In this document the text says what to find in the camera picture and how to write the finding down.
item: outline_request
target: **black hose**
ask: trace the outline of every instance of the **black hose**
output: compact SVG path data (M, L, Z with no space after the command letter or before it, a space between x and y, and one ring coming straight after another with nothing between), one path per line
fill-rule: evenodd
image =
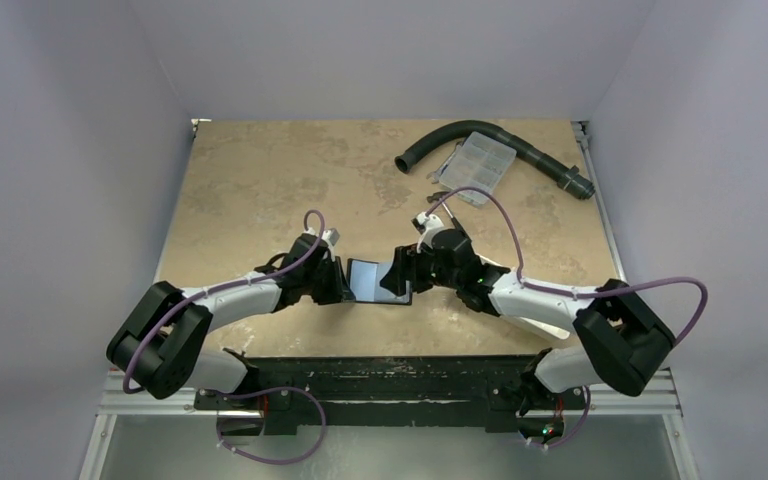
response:
M551 178L559 188L579 200L587 200L596 191L590 180L579 174L578 167L567 168L561 162L534 148L534 145L507 132L504 128L480 120L461 120L443 125L417 140L405 153L396 157L396 168L402 173L411 171L414 165L437 147L458 138L468 137L472 132L486 135L503 143L517 152L517 156L534 165L537 170Z

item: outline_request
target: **smartphone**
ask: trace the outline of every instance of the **smartphone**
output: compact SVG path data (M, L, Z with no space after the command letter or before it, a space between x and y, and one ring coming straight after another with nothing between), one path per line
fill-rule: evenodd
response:
M355 302L410 305L412 300L410 282L405 282L408 293L402 296L394 295L380 285L381 279L392 265L393 262L367 262L350 258L346 279L349 281L349 289L355 294Z

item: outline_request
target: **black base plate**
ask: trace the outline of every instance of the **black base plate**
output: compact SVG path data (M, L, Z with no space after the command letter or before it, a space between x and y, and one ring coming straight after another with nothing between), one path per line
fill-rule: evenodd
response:
M238 393L291 385L307 389L325 409L328 425L484 427L515 432L522 403L520 374L533 355L432 357L246 358L249 374ZM584 408L572 390L561 394L566 410ZM257 401L196 395L197 410L257 409ZM288 435L299 425L319 425L304 396L269 395L266 434Z

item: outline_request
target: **gray wall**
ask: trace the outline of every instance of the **gray wall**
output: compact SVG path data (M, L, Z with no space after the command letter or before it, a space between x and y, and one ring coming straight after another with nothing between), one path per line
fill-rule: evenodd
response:
M188 116L124 0L0 0L0 478L74 478Z
M133 0L216 119L592 113L654 0Z
M768 478L768 0L659 1L593 117L629 276L711 289L675 356L704 478ZM649 296L680 327L696 292Z

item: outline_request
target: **table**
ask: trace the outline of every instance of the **table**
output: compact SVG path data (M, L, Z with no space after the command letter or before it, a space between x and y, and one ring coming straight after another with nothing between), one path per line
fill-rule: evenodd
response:
M565 165L586 171L566 120L491 120ZM393 157L450 120L202 122L169 230L158 279L178 287L230 280L286 251L310 208L340 231L337 251L389 261L416 241L410 220L439 185L426 174L453 150L441 147L409 175ZM570 285L616 276L595 200L580 201L516 161L496 187L523 245L528 276ZM450 207L481 255L515 266L507 227L492 204ZM446 289L413 305L342 304L309 298L210 334L205 345L251 356L390 356L536 353L549 342L503 319L468 310Z

